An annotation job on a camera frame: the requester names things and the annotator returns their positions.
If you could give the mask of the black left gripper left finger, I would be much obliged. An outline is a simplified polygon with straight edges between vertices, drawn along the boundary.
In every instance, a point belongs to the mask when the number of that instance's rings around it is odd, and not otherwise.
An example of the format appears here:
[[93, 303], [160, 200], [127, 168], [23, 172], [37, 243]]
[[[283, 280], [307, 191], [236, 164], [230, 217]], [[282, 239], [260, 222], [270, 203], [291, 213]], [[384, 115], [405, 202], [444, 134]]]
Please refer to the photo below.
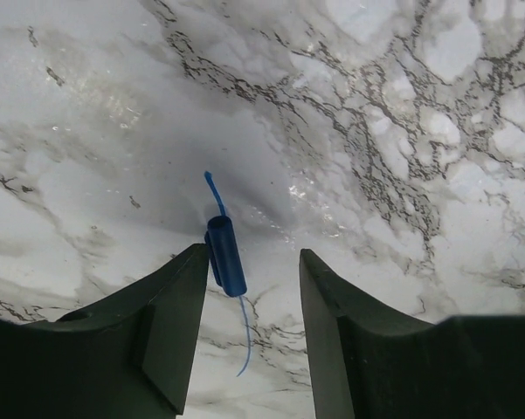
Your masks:
[[0, 418], [174, 418], [184, 412], [209, 256], [194, 244], [56, 321], [0, 319]]

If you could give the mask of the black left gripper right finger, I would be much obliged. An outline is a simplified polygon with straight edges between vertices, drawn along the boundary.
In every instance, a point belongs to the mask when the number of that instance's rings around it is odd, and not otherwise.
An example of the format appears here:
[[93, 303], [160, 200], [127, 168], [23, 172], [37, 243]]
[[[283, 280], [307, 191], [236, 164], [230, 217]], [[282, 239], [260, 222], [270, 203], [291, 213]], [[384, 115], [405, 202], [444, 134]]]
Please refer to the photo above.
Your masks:
[[525, 315], [438, 324], [387, 306], [300, 253], [319, 418], [525, 418]]

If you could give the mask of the blue marker cap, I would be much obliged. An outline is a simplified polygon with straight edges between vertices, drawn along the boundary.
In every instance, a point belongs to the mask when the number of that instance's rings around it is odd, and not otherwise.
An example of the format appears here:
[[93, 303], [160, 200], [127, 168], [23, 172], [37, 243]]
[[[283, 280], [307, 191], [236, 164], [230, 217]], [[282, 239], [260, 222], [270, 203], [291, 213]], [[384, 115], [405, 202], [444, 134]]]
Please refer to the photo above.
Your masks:
[[208, 246], [217, 285], [229, 297], [244, 295], [247, 291], [245, 274], [231, 219], [228, 216], [210, 219], [204, 241]]

